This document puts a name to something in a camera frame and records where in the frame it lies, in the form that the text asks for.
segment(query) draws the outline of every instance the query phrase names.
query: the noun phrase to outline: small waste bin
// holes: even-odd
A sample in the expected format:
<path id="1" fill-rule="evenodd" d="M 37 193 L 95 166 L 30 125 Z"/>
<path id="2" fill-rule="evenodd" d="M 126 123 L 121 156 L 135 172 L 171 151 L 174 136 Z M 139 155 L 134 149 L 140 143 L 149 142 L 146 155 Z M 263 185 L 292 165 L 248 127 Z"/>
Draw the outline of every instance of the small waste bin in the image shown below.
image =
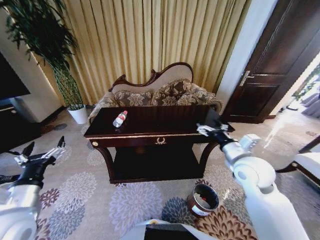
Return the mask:
<path id="1" fill-rule="evenodd" d="M 208 216 L 219 205 L 216 191 L 207 184 L 197 184 L 186 199 L 189 211 L 198 218 Z"/>

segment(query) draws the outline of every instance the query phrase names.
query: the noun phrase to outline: table leg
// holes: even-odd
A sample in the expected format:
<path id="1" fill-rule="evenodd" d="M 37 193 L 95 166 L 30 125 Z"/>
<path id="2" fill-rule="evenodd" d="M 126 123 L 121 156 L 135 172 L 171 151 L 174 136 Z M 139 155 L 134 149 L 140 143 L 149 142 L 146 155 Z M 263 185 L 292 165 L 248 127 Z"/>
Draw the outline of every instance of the table leg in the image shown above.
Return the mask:
<path id="1" fill-rule="evenodd" d="M 205 169 L 206 169 L 206 165 L 207 165 L 207 160 L 208 160 L 208 157 L 211 153 L 211 151 L 218 145 L 217 142 L 209 142 L 202 154 L 201 154 L 201 158 L 200 158 L 200 162 L 199 162 L 199 167 L 200 167 L 200 173 L 203 175 L 204 172 L 205 172 Z"/>
<path id="2" fill-rule="evenodd" d="M 110 181 L 115 179 L 115 169 L 114 169 L 114 161 L 107 147 L 97 147 L 96 148 L 103 156 L 106 167 L 108 169 Z"/>

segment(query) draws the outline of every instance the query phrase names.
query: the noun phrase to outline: white flower pot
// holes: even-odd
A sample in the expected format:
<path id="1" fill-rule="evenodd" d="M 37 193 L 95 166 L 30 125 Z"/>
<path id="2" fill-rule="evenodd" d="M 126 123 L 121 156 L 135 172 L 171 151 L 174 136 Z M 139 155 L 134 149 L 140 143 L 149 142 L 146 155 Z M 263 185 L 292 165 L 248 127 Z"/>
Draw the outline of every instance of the white flower pot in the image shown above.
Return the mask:
<path id="1" fill-rule="evenodd" d="M 85 105 L 83 105 L 83 108 L 79 110 L 68 110 L 68 112 L 71 114 L 77 124 L 85 124 L 87 122 L 88 114 Z"/>

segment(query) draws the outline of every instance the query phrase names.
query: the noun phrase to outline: ornate sofa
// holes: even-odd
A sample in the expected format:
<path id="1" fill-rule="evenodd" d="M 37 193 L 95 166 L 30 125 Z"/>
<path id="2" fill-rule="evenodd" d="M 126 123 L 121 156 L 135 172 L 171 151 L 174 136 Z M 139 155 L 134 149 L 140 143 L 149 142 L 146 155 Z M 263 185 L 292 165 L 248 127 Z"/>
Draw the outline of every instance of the ornate sofa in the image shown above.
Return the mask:
<path id="1" fill-rule="evenodd" d="M 120 76 L 88 117 L 91 124 L 101 108 L 129 106 L 210 105 L 218 113 L 222 102 L 215 94 L 193 83 L 193 70 L 185 62 L 170 64 L 160 72 L 152 69 L 151 78 L 133 84 Z"/>

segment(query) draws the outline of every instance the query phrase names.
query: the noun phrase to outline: curtain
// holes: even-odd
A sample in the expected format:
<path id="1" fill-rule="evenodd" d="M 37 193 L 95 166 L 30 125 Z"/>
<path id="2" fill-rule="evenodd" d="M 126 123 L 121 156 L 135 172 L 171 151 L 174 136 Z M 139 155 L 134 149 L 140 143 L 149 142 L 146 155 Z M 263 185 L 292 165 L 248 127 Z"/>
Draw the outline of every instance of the curtain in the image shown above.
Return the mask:
<path id="1" fill-rule="evenodd" d="M 84 103 L 90 105 L 122 74 L 142 84 L 151 69 L 159 72 L 175 62 L 189 63 L 194 83 L 215 92 L 250 4 L 250 0 L 64 2 L 65 24 L 78 43 L 69 60 L 71 74 Z"/>

